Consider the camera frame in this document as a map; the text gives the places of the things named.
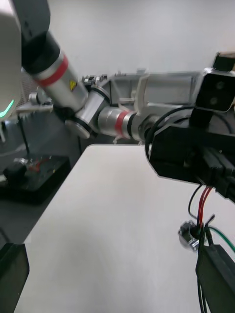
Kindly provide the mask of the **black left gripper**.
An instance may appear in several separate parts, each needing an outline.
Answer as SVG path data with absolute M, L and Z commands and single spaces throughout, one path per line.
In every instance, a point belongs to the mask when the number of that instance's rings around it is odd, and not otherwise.
M 153 135 L 149 163 L 158 176 L 213 187 L 235 202 L 235 158 L 217 150 L 234 150 L 234 134 L 217 134 L 189 125 L 167 123 Z

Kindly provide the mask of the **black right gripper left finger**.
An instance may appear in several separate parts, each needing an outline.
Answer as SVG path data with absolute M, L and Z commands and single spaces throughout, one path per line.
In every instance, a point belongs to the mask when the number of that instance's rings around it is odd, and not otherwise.
M 13 313 L 29 275 L 25 244 L 6 243 L 0 250 L 0 312 Z

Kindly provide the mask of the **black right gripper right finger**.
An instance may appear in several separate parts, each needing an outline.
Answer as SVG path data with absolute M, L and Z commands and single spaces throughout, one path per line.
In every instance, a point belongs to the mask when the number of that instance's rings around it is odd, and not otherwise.
M 235 313 L 235 263 L 221 245 L 203 246 L 196 274 L 212 313 Z

